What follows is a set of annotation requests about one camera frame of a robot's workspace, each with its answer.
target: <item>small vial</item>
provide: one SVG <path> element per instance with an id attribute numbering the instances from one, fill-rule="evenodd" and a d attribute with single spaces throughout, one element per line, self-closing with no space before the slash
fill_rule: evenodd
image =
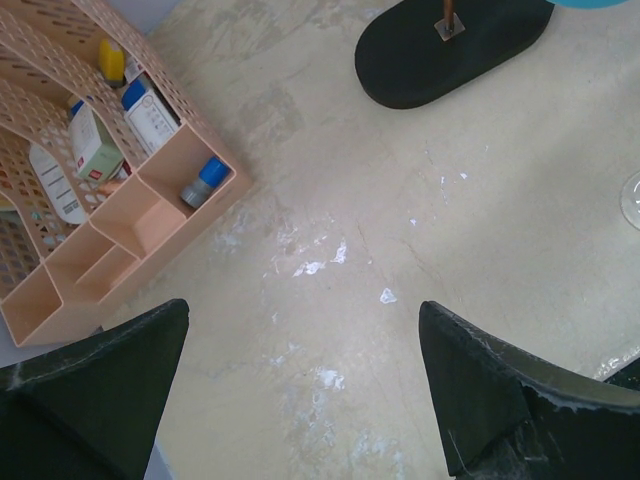
<path id="1" fill-rule="evenodd" d="M 211 157 L 204 168 L 200 170 L 198 178 L 182 190 L 180 198 L 190 207 L 199 208 L 222 184 L 228 174 L 229 167 L 222 163 L 218 157 Z"/>

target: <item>black oval base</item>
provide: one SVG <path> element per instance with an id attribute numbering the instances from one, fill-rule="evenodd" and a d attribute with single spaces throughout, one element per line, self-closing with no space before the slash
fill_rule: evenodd
<path id="1" fill-rule="evenodd" d="M 404 0 L 365 29 L 355 53 L 367 94 L 397 109 L 449 93 L 532 45 L 553 12 L 546 0 L 458 0 L 466 30 L 444 42 L 442 0 Z"/>

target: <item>peach plastic organizer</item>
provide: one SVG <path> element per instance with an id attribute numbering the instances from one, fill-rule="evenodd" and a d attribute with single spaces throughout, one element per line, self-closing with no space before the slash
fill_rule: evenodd
<path id="1" fill-rule="evenodd" d="M 147 157 L 97 70 L 113 38 L 180 118 Z M 134 169 L 104 197 L 77 178 L 67 134 L 75 94 L 104 122 Z M 29 163 L 38 144 L 60 164 L 88 221 L 63 222 Z M 180 200 L 207 160 L 231 169 L 197 210 Z M 3 0 L 0 6 L 0 193 L 22 225 L 0 219 L 0 310 L 18 346 L 78 340 L 155 276 L 251 187 L 251 180 L 142 34 L 104 0 Z"/>

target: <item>metal rod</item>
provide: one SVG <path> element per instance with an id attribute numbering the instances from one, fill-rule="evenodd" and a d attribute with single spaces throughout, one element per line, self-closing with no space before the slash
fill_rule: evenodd
<path id="1" fill-rule="evenodd" d="M 444 0 L 444 28 L 449 33 L 453 33 L 453 1 Z"/>

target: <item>transparent round object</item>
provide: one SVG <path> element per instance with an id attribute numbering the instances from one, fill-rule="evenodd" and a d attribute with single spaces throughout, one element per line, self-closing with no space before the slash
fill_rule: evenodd
<path id="1" fill-rule="evenodd" d="M 620 206 L 624 217 L 640 230 L 640 172 L 632 175 L 622 187 Z"/>

